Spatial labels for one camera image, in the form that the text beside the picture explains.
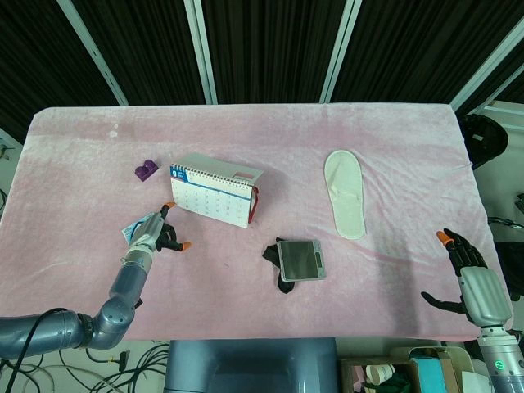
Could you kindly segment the black round chair base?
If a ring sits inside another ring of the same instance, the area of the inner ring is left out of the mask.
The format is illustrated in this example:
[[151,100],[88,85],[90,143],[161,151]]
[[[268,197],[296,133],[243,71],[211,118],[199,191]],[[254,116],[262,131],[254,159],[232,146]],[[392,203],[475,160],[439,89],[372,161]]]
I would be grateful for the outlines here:
[[491,118],[472,114],[464,116],[458,123],[473,170],[506,150],[508,133]]

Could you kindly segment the silver digital scale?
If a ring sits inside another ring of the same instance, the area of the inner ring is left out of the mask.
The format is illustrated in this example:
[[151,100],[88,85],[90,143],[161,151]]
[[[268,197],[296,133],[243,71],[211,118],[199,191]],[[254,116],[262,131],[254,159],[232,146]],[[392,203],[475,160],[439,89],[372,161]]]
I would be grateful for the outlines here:
[[284,282],[323,280],[326,277],[323,253],[318,240],[277,242],[281,278]]

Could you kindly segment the white paper cup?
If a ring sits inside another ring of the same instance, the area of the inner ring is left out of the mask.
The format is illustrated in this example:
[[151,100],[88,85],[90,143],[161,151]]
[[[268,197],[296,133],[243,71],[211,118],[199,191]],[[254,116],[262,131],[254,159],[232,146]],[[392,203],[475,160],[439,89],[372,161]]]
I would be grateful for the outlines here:
[[373,385],[381,385],[390,380],[394,373],[395,368],[392,364],[370,364],[365,368],[366,377]]

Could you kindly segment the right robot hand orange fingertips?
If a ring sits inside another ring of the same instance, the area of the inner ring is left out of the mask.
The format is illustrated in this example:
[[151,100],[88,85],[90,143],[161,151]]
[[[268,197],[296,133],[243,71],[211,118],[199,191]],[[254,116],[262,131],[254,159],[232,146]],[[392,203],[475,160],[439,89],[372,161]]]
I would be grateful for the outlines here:
[[504,326],[512,317],[512,309],[498,274],[465,237],[447,228],[436,236],[448,252],[461,291],[460,301],[437,300],[425,291],[422,298],[437,309],[465,315],[480,329]]

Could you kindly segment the teal box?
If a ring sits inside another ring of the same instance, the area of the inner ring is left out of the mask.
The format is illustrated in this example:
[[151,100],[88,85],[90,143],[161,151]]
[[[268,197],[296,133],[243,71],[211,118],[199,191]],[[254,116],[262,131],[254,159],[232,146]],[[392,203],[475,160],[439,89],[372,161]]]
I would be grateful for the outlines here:
[[421,393],[448,393],[440,361],[443,352],[441,347],[415,347],[409,352],[409,360],[417,367]]

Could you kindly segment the red desk calendar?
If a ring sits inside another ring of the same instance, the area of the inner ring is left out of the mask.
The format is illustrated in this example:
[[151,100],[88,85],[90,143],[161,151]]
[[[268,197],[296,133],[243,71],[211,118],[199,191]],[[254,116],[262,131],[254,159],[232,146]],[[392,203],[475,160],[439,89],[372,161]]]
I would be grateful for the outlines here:
[[179,207],[240,228],[253,220],[262,170],[192,153],[173,163],[169,171],[174,203]]

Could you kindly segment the white frame post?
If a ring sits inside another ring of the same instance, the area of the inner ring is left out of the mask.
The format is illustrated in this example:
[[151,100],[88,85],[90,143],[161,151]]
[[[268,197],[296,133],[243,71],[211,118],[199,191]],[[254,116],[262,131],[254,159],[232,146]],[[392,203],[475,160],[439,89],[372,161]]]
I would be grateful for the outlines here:
[[70,23],[84,48],[87,50],[89,56],[92,58],[95,66],[102,75],[102,78],[105,80],[118,104],[120,106],[127,106],[129,104],[127,97],[111,72],[110,67],[107,65],[105,58],[88,31],[86,24],[82,20],[72,0],[56,0],[56,3]]
[[491,104],[517,77],[524,73],[523,57],[522,63],[514,67],[513,72],[508,74],[504,80],[501,79],[496,85],[488,85],[488,79],[495,77],[497,70],[502,70],[504,62],[508,61],[512,55],[516,55],[518,48],[524,50],[524,14],[453,98],[450,103],[452,109],[456,113],[466,111],[470,114],[477,113]]
[[363,0],[346,0],[337,30],[332,55],[328,63],[323,88],[320,93],[319,103],[327,104],[331,101],[333,91],[337,84],[341,66],[344,62],[346,50],[353,34]]
[[184,0],[184,6],[206,105],[218,105],[202,2]]

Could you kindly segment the purple plastic block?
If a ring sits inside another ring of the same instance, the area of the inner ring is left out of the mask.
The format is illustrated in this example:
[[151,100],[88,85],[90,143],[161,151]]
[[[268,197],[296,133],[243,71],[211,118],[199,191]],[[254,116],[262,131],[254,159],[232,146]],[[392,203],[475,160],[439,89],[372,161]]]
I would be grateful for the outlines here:
[[134,170],[134,173],[142,182],[145,182],[158,169],[159,169],[159,166],[153,160],[145,160],[143,161],[142,165],[138,166]]

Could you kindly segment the white disposable slipper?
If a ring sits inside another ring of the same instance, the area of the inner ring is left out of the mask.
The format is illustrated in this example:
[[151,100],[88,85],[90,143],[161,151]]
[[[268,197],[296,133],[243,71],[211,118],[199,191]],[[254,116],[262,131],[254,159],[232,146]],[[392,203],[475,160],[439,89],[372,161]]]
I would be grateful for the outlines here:
[[333,151],[324,164],[324,178],[338,234],[348,240],[365,234],[363,177],[350,151]]

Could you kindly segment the pink plush table cloth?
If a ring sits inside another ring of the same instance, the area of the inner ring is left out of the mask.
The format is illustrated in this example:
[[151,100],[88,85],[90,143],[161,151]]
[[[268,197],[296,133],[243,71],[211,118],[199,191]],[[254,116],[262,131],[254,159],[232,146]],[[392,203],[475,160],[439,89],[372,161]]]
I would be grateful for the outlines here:
[[[357,240],[338,234],[324,178],[338,150],[362,172]],[[264,172],[255,217],[239,228],[172,209],[167,220],[192,246],[155,256],[128,338],[477,335],[421,296],[460,296],[440,229],[499,270],[457,118],[442,104],[40,111],[0,220],[0,317],[96,314],[128,248],[121,230],[171,200],[169,166],[193,152]],[[142,182],[134,170],[145,160],[159,169]],[[320,241],[325,279],[280,292],[278,269],[262,257],[276,237]]]

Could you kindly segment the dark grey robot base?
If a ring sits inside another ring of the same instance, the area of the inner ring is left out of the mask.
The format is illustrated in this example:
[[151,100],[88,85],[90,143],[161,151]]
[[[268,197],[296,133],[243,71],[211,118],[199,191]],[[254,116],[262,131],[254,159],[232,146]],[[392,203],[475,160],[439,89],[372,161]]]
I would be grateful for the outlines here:
[[164,393],[339,393],[333,338],[171,341]]

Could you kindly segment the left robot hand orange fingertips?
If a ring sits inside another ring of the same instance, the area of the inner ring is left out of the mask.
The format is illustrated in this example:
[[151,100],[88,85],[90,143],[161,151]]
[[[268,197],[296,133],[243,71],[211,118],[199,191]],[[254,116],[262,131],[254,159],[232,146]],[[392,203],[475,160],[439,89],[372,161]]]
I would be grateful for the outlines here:
[[167,202],[158,212],[141,223],[133,232],[128,251],[141,251],[152,255],[154,251],[163,249],[179,252],[188,250],[192,244],[179,242],[174,227],[165,222],[169,210],[175,206],[174,202]]

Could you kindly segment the brown cardboard box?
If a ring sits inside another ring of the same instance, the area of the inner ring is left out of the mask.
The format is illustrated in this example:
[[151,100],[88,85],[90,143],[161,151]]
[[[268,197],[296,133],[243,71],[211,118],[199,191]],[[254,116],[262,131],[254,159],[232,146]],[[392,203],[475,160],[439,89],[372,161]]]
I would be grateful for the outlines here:
[[[409,360],[415,347],[441,347],[440,361],[448,393],[463,393],[463,374],[474,371],[472,359],[466,350],[453,346],[398,347],[386,356],[345,358],[339,361],[341,391],[343,393],[421,393],[417,367]],[[370,364],[392,364],[395,373],[381,385],[370,383],[365,368]]]

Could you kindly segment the black sock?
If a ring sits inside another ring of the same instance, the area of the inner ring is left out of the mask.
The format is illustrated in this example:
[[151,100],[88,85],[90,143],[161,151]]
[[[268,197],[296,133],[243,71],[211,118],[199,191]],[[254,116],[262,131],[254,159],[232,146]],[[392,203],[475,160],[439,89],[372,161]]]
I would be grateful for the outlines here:
[[278,275],[277,275],[277,277],[278,277],[278,280],[277,280],[278,289],[283,294],[288,294],[288,293],[290,293],[294,289],[295,283],[294,282],[284,282],[282,280],[281,262],[280,262],[280,256],[278,254],[278,243],[281,242],[281,241],[283,241],[283,238],[276,237],[275,238],[275,242],[276,243],[273,244],[272,246],[267,246],[266,249],[264,250],[264,253],[262,254],[262,257],[265,260],[271,262],[273,264],[273,266],[278,269]]

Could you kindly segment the blue white soap box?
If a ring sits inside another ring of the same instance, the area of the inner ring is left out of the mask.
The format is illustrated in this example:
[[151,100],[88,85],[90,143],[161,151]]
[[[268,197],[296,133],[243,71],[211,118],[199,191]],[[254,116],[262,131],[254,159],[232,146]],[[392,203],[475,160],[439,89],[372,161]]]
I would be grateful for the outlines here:
[[128,225],[127,227],[123,228],[121,230],[122,232],[122,235],[124,236],[124,239],[125,241],[129,244],[136,232],[136,230],[142,225],[144,224],[146,221],[148,220],[148,216],[145,216],[139,220],[137,220],[136,222],[134,222],[133,224],[130,224]]

